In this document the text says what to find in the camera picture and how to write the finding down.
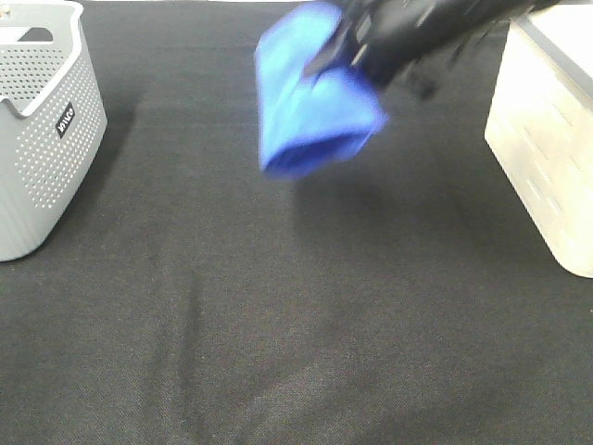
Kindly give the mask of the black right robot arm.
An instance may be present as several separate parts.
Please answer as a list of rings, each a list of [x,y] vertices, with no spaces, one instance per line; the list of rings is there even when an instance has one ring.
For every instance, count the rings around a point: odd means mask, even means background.
[[[442,47],[555,1],[352,1],[302,70],[305,78],[347,66],[377,89]]]

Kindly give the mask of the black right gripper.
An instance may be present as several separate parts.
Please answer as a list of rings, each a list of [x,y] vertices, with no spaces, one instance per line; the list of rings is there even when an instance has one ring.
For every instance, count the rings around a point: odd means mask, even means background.
[[[319,77],[347,65],[378,88],[404,67],[463,34],[462,1],[351,1],[336,29],[303,68]]]

